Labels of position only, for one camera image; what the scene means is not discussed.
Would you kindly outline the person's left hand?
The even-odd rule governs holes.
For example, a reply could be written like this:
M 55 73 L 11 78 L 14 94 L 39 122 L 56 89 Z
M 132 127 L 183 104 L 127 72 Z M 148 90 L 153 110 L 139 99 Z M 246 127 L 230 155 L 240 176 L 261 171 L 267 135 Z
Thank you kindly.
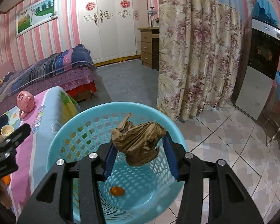
M 2 179 L 0 179 L 0 204 L 6 209 L 11 209 L 12 200 L 7 192 L 7 187 Z

